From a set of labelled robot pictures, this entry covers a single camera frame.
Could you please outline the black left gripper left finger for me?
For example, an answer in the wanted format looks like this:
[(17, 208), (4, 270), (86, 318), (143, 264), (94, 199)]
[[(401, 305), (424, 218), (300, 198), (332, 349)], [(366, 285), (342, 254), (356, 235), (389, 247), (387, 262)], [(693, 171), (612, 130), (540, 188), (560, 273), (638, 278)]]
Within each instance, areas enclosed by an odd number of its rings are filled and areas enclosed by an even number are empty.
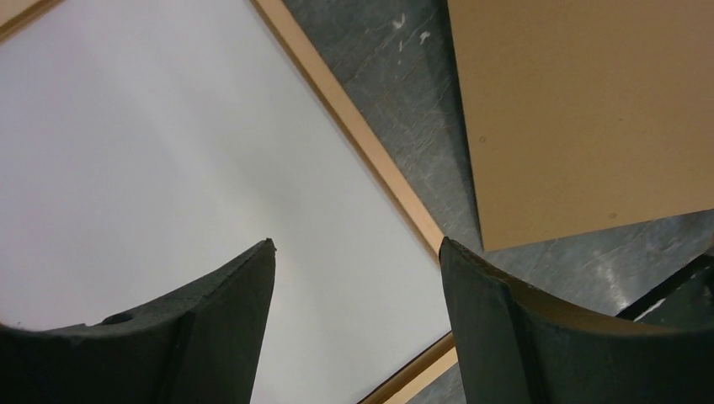
[(274, 292), (265, 239), (99, 324), (1, 329), (4, 403), (248, 403)]

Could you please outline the brown backing board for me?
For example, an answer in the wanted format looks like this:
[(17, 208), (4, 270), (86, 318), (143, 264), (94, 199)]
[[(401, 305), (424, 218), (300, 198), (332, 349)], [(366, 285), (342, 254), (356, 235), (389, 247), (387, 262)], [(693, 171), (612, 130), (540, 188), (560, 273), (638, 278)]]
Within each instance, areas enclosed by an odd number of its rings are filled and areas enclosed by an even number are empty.
[(712, 208), (712, 2), (447, 7), (484, 249)]

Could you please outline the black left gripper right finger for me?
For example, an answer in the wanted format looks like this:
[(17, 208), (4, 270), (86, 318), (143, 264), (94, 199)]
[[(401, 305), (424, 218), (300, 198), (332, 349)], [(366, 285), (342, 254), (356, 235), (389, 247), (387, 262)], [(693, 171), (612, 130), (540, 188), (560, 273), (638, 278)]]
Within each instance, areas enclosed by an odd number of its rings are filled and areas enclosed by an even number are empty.
[(591, 311), (450, 238), (439, 261), (468, 402), (712, 402), (711, 327), (687, 330)]

